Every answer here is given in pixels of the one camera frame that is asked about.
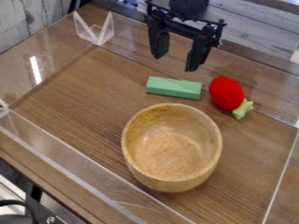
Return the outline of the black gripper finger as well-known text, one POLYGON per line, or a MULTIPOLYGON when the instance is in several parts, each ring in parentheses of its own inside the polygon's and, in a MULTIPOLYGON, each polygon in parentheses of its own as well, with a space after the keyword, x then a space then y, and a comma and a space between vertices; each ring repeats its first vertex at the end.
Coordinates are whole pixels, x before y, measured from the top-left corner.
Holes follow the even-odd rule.
POLYGON ((165 29, 164 21, 154 17, 148 18, 148 38, 150 54, 160 59, 169 49, 169 33, 165 29))
POLYGON ((185 71, 193 72, 199 66, 205 62, 211 51, 209 38, 204 35, 197 35, 192 39, 191 50, 187 54, 185 71))

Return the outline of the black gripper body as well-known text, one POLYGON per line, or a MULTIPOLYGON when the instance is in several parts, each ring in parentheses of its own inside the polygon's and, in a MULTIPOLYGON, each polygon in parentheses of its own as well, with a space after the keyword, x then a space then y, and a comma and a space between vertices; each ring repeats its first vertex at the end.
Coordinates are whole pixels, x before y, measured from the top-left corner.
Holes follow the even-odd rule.
POLYGON ((220 45, 223 18, 209 10, 209 0, 145 0, 146 15, 161 19, 180 35, 189 37, 199 33, 211 39, 211 45, 220 45))

